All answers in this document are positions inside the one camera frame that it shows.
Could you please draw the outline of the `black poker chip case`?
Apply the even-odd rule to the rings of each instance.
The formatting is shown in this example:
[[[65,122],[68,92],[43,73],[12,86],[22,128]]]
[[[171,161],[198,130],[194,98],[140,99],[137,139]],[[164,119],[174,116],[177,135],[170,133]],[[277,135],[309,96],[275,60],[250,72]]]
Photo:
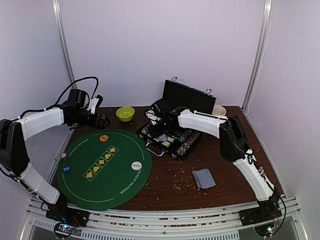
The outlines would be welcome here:
[[[150,124],[149,134],[148,136],[141,134],[141,129],[144,126],[136,132],[137,135],[146,143],[146,149],[150,152],[152,152],[153,149],[159,150],[160,152],[157,154],[159,157],[164,154],[168,154],[174,159],[184,161],[201,141],[203,133],[208,133],[210,131],[209,127],[205,127],[205,122],[209,122],[213,118],[212,111],[216,103],[216,97],[213,96],[211,92],[211,88],[201,91],[179,83],[176,77],[173,77],[170,80],[165,80],[161,98],[163,98],[170,106],[170,112],[175,111],[180,113],[178,116],[179,127],[174,131],[157,131],[153,127],[156,123],[156,117],[153,116],[154,112],[151,107],[146,109],[144,111],[144,115],[148,119],[148,122],[144,126]],[[182,144],[178,138],[185,130],[198,131],[200,133],[200,137],[190,150],[181,157],[176,154],[176,150]],[[159,144],[154,140],[154,138],[157,138],[162,134],[166,134],[174,138],[175,141],[169,147]]]

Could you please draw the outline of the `orange big blind button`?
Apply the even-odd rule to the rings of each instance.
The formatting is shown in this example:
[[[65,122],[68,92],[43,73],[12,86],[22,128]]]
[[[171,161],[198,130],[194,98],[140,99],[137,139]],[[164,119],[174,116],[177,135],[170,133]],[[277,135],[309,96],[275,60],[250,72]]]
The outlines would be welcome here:
[[[108,135],[101,135],[100,137],[99,137],[99,140],[101,141],[101,142],[106,142],[106,141],[108,141],[108,139],[109,139],[109,136]]]

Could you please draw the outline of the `small poker chip stack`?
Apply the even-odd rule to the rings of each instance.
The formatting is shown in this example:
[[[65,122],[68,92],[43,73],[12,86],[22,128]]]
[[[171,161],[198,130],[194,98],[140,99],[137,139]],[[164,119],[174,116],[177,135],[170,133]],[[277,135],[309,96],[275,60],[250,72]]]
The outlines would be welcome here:
[[[67,162],[69,160],[69,155],[66,153],[66,152],[63,152],[61,155],[60,155],[60,158],[63,162]]]

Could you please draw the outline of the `white dealer button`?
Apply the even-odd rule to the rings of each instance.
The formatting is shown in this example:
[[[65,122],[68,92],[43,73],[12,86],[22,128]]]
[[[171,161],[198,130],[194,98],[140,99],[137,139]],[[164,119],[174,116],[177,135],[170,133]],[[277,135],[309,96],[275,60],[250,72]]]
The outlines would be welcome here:
[[[132,164],[131,164],[131,168],[135,171],[138,171],[142,168],[142,163],[140,161],[134,161]]]

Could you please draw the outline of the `blue small blind button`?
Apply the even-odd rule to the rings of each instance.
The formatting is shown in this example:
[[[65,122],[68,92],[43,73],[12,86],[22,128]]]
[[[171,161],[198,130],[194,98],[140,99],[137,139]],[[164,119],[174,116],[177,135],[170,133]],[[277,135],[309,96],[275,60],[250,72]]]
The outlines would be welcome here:
[[[63,172],[64,174],[70,173],[71,170],[72,170],[72,167],[71,167],[70,165],[66,165],[66,166],[64,166],[64,167],[62,168],[62,172]]]

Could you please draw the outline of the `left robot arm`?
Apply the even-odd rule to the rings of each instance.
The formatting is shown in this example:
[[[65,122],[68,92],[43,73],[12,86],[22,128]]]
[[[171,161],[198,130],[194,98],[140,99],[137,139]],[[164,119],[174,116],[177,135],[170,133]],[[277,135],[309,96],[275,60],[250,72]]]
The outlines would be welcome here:
[[[0,163],[8,171],[8,177],[45,202],[61,222],[72,218],[67,198],[33,166],[29,142],[42,132],[73,124],[103,130],[110,125],[110,120],[104,113],[94,110],[59,105],[0,121]]]

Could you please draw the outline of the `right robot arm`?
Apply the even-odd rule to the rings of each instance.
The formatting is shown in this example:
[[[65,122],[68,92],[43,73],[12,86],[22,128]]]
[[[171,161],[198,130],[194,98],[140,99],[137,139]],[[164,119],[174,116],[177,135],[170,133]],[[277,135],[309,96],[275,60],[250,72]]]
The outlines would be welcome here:
[[[255,220],[266,221],[282,216],[279,206],[282,200],[281,195],[269,181],[263,167],[257,162],[238,116],[217,116],[184,106],[170,111],[152,107],[145,115],[153,125],[163,131],[181,127],[200,131],[219,139],[220,155],[240,170],[257,199],[258,207],[240,212],[243,220],[251,223]]]

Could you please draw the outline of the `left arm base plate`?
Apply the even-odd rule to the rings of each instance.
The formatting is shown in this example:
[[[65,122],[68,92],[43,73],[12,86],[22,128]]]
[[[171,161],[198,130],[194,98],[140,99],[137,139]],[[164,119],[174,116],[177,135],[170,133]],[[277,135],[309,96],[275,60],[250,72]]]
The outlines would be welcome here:
[[[75,208],[69,208],[67,213],[62,216],[61,214],[50,209],[45,214],[46,218],[52,219],[58,222],[66,223],[75,227],[86,227],[89,220],[90,213],[86,210],[79,210]]]

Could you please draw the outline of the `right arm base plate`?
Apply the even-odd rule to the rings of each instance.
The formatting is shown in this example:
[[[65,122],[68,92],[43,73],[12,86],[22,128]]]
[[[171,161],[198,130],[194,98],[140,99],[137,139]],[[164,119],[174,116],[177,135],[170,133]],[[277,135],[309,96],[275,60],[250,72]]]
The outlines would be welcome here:
[[[270,211],[266,208],[254,207],[239,212],[239,217],[242,226],[249,226],[254,224],[263,223],[269,220],[273,220],[274,217],[281,217],[282,211],[276,209],[275,211]]]

